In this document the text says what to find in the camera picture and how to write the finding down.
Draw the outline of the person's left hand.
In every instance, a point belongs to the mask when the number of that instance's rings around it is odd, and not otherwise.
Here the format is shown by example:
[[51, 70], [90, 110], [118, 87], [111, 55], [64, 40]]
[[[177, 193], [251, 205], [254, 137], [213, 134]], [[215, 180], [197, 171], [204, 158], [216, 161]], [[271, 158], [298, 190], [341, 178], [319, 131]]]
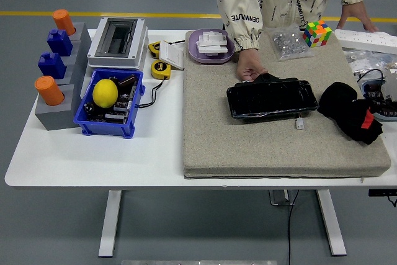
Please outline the person's left hand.
[[378, 32], [378, 27], [369, 18], [363, 1], [354, 4], [344, 4], [341, 9], [341, 17], [337, 23], [336, 29], [342, 29], [348, 18], [354, 17], [363, 25], [364, 30], [374, 33]]

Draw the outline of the person's right hand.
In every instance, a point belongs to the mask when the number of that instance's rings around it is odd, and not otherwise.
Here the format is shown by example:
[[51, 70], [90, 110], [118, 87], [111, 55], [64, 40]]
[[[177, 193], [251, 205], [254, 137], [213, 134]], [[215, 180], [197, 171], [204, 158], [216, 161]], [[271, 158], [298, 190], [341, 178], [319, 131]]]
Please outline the person's right hand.
[[239, 52], [236, 75], [241, 81], [253, 82], [258, 76], [268, 73], [263, 67], [259, 50], [247, 49]]

